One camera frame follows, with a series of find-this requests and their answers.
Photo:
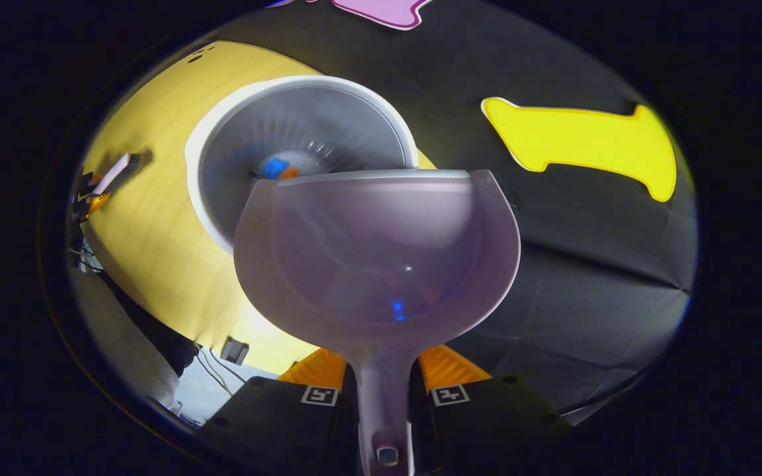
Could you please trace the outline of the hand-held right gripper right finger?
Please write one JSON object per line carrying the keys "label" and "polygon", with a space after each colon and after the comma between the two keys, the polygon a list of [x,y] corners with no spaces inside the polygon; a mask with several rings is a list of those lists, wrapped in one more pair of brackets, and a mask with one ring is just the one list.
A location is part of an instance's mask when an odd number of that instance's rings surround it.
{"label": "hand-held right gripper right finger", "polygon": [[417,475],[547,475],[573,428],[520,376],[492,377],[442,344],[411,371]]}

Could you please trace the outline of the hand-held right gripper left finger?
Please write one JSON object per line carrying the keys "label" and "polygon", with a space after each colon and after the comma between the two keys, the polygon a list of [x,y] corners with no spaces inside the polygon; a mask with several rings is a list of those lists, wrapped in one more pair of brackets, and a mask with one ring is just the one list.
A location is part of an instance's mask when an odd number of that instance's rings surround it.
{"label": "hand-held right gripper left finger", "polygon": [[360,475],[354,375],[315,350],[276,379],[246,380],[199,438],[221,475]]}

